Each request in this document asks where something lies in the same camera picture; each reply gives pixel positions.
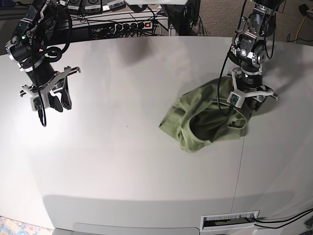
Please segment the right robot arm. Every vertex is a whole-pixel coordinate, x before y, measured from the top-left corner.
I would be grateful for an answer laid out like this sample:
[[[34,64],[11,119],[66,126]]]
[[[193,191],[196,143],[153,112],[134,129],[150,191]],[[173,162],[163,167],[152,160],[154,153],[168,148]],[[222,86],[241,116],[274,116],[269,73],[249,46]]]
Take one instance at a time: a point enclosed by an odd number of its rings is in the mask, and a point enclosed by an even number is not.
[[[33,1],[5,45],[10,60],[17,63],[32,82],[22,87],[20,96],[29,94],[33,111],[39,113],[46,108],[58,112],[72,108],[67,77],[73,70],[66,67],[63,72],[57,72],[51,65],[62,58],[70,45],[72,19],[66,7],[60,0]],[[63,48],[50,45],[58,32],[60,17],[65,17],[68,23]]]

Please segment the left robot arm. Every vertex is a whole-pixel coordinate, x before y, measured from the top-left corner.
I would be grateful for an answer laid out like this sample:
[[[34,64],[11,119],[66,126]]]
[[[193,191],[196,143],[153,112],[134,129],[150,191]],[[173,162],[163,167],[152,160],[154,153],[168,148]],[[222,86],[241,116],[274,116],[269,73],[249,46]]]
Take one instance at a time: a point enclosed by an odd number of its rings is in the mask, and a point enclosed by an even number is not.
[[[232,72],[233,88],[227,102],[242,108],[247,99],[255,101],[258,109],[267,97],[278,99],[272,88],[263,84],[265,61],[272,58],[268,53],[267,38],[275,36],[276,14],[282,13],[284,0],[254,0],[254,8],[248,17],[241,18],[239,29],[232,39],[229,58],[237,64],[240,74]]]

